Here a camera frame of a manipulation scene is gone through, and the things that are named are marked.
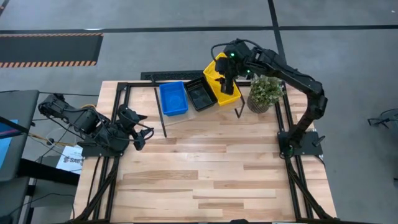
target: wooden tabletop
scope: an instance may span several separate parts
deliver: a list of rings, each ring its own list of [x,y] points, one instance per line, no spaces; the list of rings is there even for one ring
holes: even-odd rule
[[[114,81],[103,82],[99,94],[97,110],[109,118],[116,85]],[[241,92],[246,100],[249,88],[241,87]],[[287,94],[297,122],[306,109],[306,96],[289,86]],[[200,116],[167,126],[168,138],[163,136],[154,87],[133,87],[129,107],[148,116],[142,123],[154,127],[155,134],[142,151],[129,147],[121,158],[111,222],[295,220],[287,171],[279,158],[274,107],[255,114],[245,106],[240,119],[233,110]],[[287,122],[283,102],[281,108]],[[84,161],[74,204],[76,214],[86,207],[96,160]],[[335,216],[324,166],[314,156],[302,156],[302,160],[309,191]],[[297,192],[305,217],[303,197],[299,189]],[[106,200],[102,200],[100,218],[105,206]]]

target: blue bin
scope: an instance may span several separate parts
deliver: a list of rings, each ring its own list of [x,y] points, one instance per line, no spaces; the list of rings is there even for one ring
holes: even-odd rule
[[[187,112],[188,102],[183,82],[161,84],[159,89],[163,114],[174,116]]]

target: yellow plastic tray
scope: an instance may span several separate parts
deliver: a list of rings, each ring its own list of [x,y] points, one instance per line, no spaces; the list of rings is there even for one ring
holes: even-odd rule
[[[222,52],[217,55],[216,59],[219,59],[220,57],[227,57],[227,56]],[[224,76],[216,72],[215,67],[216,67],[216,62],[212,60],[211,63],[204,69],[203,73],[205,74],[206,80],[209,83],[211,89],[213,90],[213,93],[217,97],[218,104],[220,106],[223,106],[238,100],[241,97],[241,92],[236,86],[235,81],[234,81],[234,93],[232,95],[228,95],[221,92],[221,84],[219,83],[219,81],[215,80],[217,78],[221,78]]]

